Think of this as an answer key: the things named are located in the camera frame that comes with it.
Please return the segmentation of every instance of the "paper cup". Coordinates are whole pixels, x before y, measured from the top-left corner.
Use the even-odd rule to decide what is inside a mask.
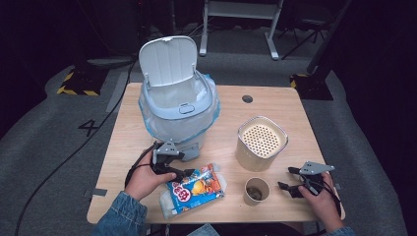
[[[268,183],[258,177],[246,181],[243,200],[249,206],[255,206],[263,202],[269,196]]]

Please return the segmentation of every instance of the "hand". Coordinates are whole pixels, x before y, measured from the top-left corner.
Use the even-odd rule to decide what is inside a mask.
[[[322,176],[323,180],[330,186],[330,189],[333,191],[333,181],[331,180],[330,175],[328,173],[322,173]],[[322,190],[317,196],[314,196],[303,186],[298,187],[298,190],[311,205],[316,216],[325,225],[326,231],[328,233],[344,226],[337,213],[337,208],[334,200],[328,191]]]
[[[152,151],[142,158],[138,165],[150,164]],[[129,184],[126,186],[125,193],[137,201],[152,193],[160,184],[175,179],[175,173],[156,175],[149,165],[144,165],[135,170]]]

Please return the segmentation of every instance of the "snack package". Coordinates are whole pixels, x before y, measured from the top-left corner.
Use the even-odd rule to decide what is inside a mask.
[[[171,218],[186,210],[198,207],[212,200],[222,198],[226,181],[214,169],[218,167],[210,163],[184,178],[181,183],[168,182],[168,190],[163,192],[159,203],[165,219]]]

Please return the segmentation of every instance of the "cable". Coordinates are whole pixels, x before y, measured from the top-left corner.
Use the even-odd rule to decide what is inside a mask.
[[[208,19],[208,24],[209,24],[209,22],[210,22],[212,19],[214,19],[214,17],[212,17],[212,18]],[[196,27],[193,31],[191,31],[191,32],[188,34],[188,36],[191,36],[191,34],[193,34],[196,30],[198,30],[199,28],[201,28],[203,25],[204,25],[204,24],[201,24],[201,25],[199,25],[198,27]]]
[[[320,232],[320,224],[318,221],[316,221],[316,231]]]
[[[116,68],[130,65],[134,61],[137,60],[137,57],[138,57],[137,55],[131,56],[131,59],[128,61],[119,61],[119,62],[111,62],[111,63],[94,63],[94,62],[89,61],[89,63],[97,70],[111,70],[111,69],[116,69]]]
[[[326,183],[325,181],[324,181],[325,185],[322,185],[322,184],[320,184],[320,183],[317,183],[317,182],[315,182],[315,181],[311,181],[311,180],[310,180],[310,183],[311,183],[311,184],[318,185],[318,186],[322,187],[324,190],[328,191],[328,193],[329,193],[329,194],[331,195],[331,197],[333,198],[333,201],[334,201],[334,204],[335,204],[335,206],[336,206],[336,210],[337,210],[338,215],[339,215],[339,216],[341,216],[340,199],[339,199],[339,198],[337,197],[337,195],[334,193],[334,191],[333,191],[333,189],[331,188],[331,186],[330,186],[328,183]],[[320,227],[319,227],[318,223],[316,224],[316,226],[317,226],[317,231],[318,231],[318,232],[316,232],[316,233],[312,233],[312,234],[308,234],[308,235],[306,235],[306,236],[320,236],[320,235],[323,235],[323,234],[325,234],[325,233],[326,233],[326,230],[325,230],[325,229],[323,229],[323,230],[319,231],[319,230],[320,230]]]
[[[157,233],[160,233],[162,231],[162,229],[158,229],[158,230],[156,230],[156,231],[154,231],[154,232],[151,232],[151,234],[147,234],[147,236],[151,236],[151,235],[155,235],[155,234],[157,234]]]
[[[157,147],[157,141],[155,141],[152,146],[148,147],[148,149],[144,150],[144,152],[142,152],[141,156],[139,156],[139,158],[135,161],[135,163],[132,165],[132,167],[130,168],[130,170],[128,171],[128,174],[126,176],[125,188],[126,188],[126,186],[128,186],[129,181],[131,180],[132,175],[133,175],[133,173],[135,172],[136,169],[138,169],[141,166],[150,165],[150,163],[149,164],[140,164],[140,165],[138,165],[138,164],[145,157],[145,155],[148,154],[148,152],[150,152],[152,149],[156,149],[156,147]]]
[[[119,52],[117,50],[114,50],[113,48],[111,48],[105,41],[104,39],[101,37],[101,35],[98,33],[98,31],[95,29],[91,19],[89,18],[89,15],[87,14],[86,10],[84,9],[83,5],[80,3],[80,0],[77,0],[78,5],[80,6],[81,10],[83,11],[84,15],[86,16],[87,20],[89,21],[89,25],[91,26],[92,30],[95,32],[95,35],[98,37],[98,39],[100,39],[100,41],[103,43],[103,45],[105,47],[107,47],[108,50],[118,54],[118,55],[122,55],[122,56],[132,56],[132,54],[126,54],[123,52]]]
[[[104,125],[104,123],[107,121],[107,119],[110,117],[110,115],[114,112],[114,110],[117,108],[117,106],[119,105],[120,101],[123,98],[123,95],[125,94],[126,91],[126,86],[128,85],[128,83],[130,82],[130,75],[132,73],[132,69],[134,67],[136,63],[136,60],[131,64],[129,71],[128,71],[128,79],[126,80],[126,84],[125,84],[125,89],[123,89],[122,94],[119,97],[119,100],[116,102],[116,104],[113,106],[113,108],[111,109],[111,111],[107,114],[107,116],[104,118],[104,120],[100,123],[100,125],[98,126],[97,129],[94,130],[94,132],[91,134],[91,136],[89,136],[88,139],[86,139],[73,153],[71,153],[64,161],[62,161],[37,187],[36,189],[33,191],[33,193],[31,193],[29,199],[27,200],[27,202],[24,205],[24,208],[21,211],[21,214],[19,216],[18,222],[16,224],[16,229],[15,229],[15,236],[19,235],[19,229],[22,223],[22,219],[24,217],[25,211],[28,208],[31,200],[33,199],[33,197],[36,195],[36,193],[40,190],[40,188],[46,183],[46,181],[48,181],[65,163],[67,163],[74,155],[76,155],[91,139],[92,137],[94,137],[94,135],[100,130],[100,128]]]

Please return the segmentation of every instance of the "bin lid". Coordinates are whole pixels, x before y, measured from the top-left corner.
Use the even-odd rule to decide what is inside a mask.
[[[168,36],[146,43],[139,53],[145,80],[151,87],[177,84],[193,78],[196,42],[188,36]]]

